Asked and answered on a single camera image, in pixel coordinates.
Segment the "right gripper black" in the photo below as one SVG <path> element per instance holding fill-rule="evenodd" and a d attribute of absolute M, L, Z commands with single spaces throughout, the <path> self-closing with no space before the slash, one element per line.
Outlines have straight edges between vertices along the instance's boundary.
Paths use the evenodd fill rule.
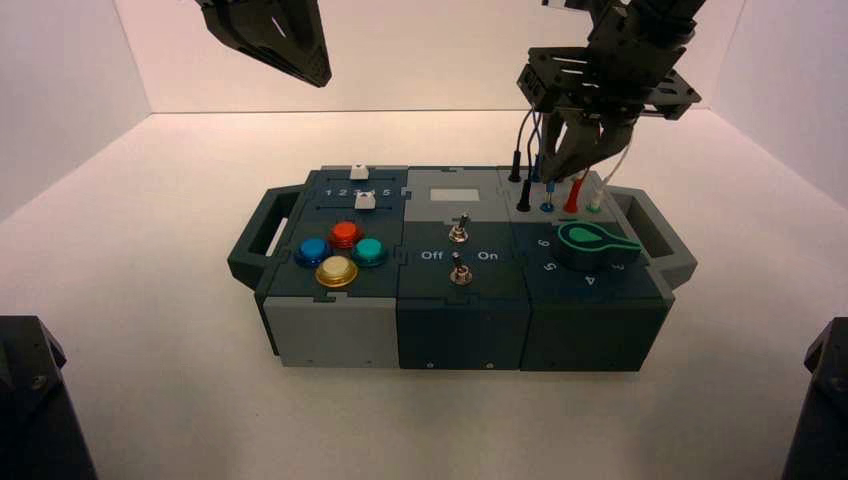
<path fill-rule="evenodd" d="M 700 2 L 547 5 L 587 13 L 592 28 L 584 46 L 529 49 L 517 79 L 530 106 L 548 113 L 542 122 L 543 182 L 570 177 L 629 145 L 634 122 L 592 118 L 647 115 L 677 120 L 700 102 L 700 94 L 675 68 L 695 35 Z"/>

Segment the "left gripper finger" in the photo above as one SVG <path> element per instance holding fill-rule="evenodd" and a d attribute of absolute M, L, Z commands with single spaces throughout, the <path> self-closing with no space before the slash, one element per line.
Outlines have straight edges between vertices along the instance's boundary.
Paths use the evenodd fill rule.
<path fill-rule="evenodd" d="M 325 87 L 332 71 L 318 2 L 274 1 L 272 10 L 272 21 L 283 37 L 273 47 L 279 69 L 314 87 Z"/>
<path fill-rule="evenodd" d="M 207 30 L 219 42 L 281 71 L 273 47 L 283 37 L 272 21 L 273 2 L 200 1 L 198 5 Z"/>

